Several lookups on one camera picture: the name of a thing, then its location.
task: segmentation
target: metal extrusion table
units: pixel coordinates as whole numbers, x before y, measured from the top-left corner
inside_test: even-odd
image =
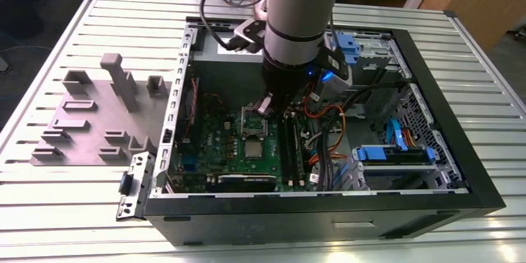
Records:
[[[136,80],[171,79],[187,16],[200,0],[84,0],[0,134],[0,258],[177,262],[516,262],[526,258],[526,108],[454,17],[430,10],[336,5],[337,25],[410,32],[507,208],[392,241],[175,248],[148,222],[114,222],[125,167],[32,166],[30,152],[65,89],[68,70],[108,79],[118,52]],[[208,0],[207,15],[245,18]]]

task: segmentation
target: black computer case side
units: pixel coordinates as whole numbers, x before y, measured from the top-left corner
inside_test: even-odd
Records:
[[[408,32],[381,30],[393,36],[470,192],[149,198],[144,217],[173,245],[411,238],[506,206]]]

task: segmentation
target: open computer tower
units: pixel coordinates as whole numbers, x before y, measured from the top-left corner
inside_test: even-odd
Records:
[[[228,39],[240,22],[216,20],[212,27]],[[337,32],[356,50],[352,83],[335,92],[319,78],[313,108],[365,85],[410,83],[377,89],[345,113],[332,190],[315,189],[307,160],[316,122],[303,116],[301,94],[276,121],[257,118],[261,54],[225,52],[188,19],[157,153],[133,156],[117,220],[148,220],[173,245],[345,241],[416,237],[504,207],[410,34],[343,26]],[[328,46],[331,38],[327,31]],[[375,162],[377,147],[383,159],[396,154],[389,121],[410,132],[423,162]]]

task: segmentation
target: metal case frame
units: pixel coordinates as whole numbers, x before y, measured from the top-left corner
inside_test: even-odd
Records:
[[[232,30],[232,22],[211,20],[217,28]],[[168,109],[177,112],[189,49],[196,45],[196,26],[187,26],[180,47],[180,65],[169,91]],[[169,147],[175,120],[169,115],[164,122],[164,133],[159,145],[152,179],[152,190],[144,207],[144,218],[159,229],[175,245],[224,243],[273,243],[296,241],[333,241],[372,238],[363,235],[372,222],[379,221],[379,232],[373,238],[416,237],[432,229],[466,218],[483,216],[503,208],[503,200],[482,166],[467,136],[460,128],[450,105],[439,90],[424,60],[404,30],[355,28],[363,31],[388,31],[400,49],[407,67],[412,72],[428,111],[435,119],[458,164],[463,179],[468,182],[468,194],[430,195],[321,195],[296,197],[221,197],[193,196],[168,198],[156,191],[164,184],[164,175],[155,172],[169,163]],[[284,221],[293,222],[281,229]],[[328,233],[313,224],[327,223],[337,233]]]

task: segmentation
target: robotic arm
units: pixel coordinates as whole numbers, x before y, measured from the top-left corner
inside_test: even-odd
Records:
[[[227,49],[263,49],[261,75],[265,96],[257,103],[264,117],[279,114],[297,90],[321,68],[347,79],[347,65],[340,49],[324,46],[324,31],[336,0],[263,0],[265,20],[247,20],[235,30]],[[328,57],[339,62],[339,69]]]

